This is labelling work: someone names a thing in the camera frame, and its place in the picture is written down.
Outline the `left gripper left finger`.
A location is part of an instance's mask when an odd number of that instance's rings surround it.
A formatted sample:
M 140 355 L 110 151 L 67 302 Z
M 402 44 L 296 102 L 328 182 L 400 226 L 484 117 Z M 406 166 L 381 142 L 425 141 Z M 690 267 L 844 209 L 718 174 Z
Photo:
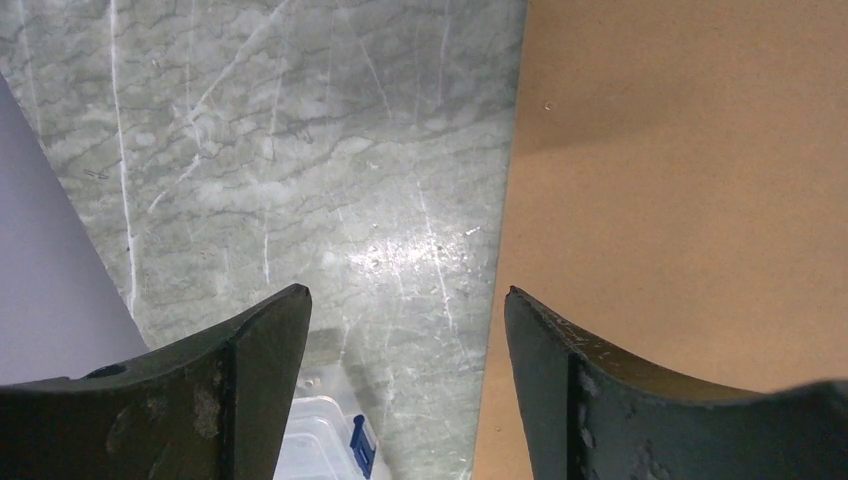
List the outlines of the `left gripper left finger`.
M 1 390 L 5 479 L 270 479 L 312 295 L 293 284 L 235 317 L 71 379 Z

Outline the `brown backing board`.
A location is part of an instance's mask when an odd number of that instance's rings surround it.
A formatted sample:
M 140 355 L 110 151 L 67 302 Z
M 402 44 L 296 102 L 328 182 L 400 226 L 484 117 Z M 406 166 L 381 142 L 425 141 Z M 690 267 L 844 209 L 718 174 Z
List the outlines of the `brown backing board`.
M 537 479 L 512 288 L 700 380 L 847 384 L 846 3 L 529 2 L 476 479 Z

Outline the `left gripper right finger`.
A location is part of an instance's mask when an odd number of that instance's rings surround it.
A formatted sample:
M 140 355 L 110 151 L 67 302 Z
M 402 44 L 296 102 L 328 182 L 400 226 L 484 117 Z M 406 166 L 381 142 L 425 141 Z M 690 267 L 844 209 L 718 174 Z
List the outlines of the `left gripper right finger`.
M 847 384 L 756 393 L 657 365 L 512 288 L 504 321 L 537 479 L 843 479 Z

